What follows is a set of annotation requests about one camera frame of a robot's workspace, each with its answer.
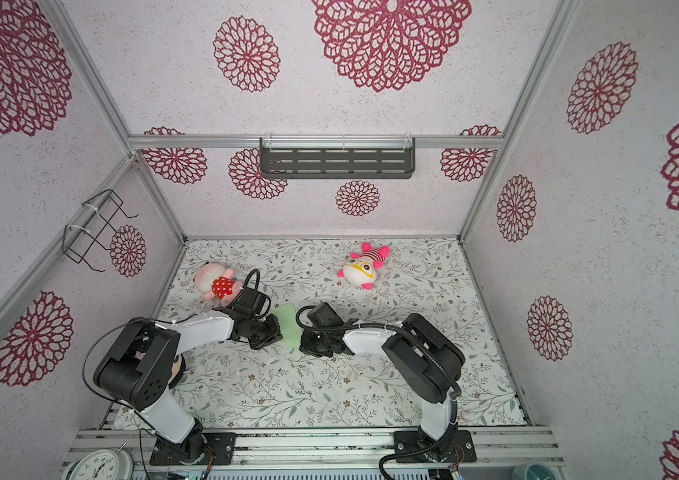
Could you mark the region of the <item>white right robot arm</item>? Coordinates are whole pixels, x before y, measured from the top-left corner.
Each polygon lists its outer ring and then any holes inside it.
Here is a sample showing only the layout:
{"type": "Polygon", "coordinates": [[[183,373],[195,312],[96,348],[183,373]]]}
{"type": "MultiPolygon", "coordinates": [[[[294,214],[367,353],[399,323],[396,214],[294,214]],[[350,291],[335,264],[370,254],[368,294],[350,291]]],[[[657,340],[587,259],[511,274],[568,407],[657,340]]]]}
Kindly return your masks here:
{"type": "Polygon", "coordinates": [[[435,326],[419,314],[403,323],[329,322],[307,325],[301,321],[306,312],[315,321],[317,309],[309,306],[297,311],[296,324],[303,332],[343,344],[353,355],[387,358],[401,378],[423,402],[419,432],[432,442],[445,442],[457,429],[457,403],[461,397],[459,378],[465,365],[463,352],[435,326]]]}

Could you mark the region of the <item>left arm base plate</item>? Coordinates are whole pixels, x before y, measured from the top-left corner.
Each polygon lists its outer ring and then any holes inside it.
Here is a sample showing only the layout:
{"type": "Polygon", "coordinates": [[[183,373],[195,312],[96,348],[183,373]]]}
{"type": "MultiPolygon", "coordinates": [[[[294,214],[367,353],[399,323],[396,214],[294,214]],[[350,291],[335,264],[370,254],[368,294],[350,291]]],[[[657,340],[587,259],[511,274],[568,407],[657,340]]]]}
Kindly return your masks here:
{"type": "Polygon", "coordinates": [[[150,466],[230,465],[237,435],[234,433],[191,432],[181,443],[157,436],[150,466]]]}

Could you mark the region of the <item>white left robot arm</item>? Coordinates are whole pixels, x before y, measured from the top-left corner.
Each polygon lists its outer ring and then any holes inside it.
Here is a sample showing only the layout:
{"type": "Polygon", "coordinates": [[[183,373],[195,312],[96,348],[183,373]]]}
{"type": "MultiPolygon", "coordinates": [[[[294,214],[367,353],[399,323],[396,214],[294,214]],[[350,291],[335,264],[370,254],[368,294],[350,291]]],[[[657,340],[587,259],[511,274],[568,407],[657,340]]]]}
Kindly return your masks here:
{"type": "Polygon", "coordinates": [[[126,403],[160,438],[181,444],[196,422],[174,398],[169,383],[174,360],[194,348],[245,339],[253,350],[281,340],[277,317],[231,317],[213,311],[183,322],[137,317],[123,326],[93,374],[93,383],[126,403]]]}

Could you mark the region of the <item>light green paper sheet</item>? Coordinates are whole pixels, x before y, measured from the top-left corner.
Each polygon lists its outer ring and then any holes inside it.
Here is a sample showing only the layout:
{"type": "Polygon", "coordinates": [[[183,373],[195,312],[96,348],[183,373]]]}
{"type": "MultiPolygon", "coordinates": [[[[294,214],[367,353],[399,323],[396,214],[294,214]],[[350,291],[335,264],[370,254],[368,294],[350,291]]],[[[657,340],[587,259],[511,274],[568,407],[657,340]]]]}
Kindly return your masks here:
{"type": "Polygon", "coordinates": [[[281,340],[279,344],[291,350],[299,350],[302,329],[296,322],[297,309],[291,304],[281,305],[271,311],[278,321],[281,340]]]}

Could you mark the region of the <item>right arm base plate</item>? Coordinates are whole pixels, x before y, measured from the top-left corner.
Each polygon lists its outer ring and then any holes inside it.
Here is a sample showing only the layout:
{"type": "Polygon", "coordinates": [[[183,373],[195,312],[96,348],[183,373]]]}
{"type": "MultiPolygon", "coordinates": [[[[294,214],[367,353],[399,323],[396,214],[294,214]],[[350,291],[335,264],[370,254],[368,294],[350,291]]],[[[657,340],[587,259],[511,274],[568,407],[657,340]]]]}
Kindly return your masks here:
{"type": "Polygon", "coordinates": [[[473,463],[477,461],[477,450],[473,436],[467,430],[457,429],[433,447],[437,440],[423,432],[397,430],[393,432],[395,455],[399,463],[473,463]]]}

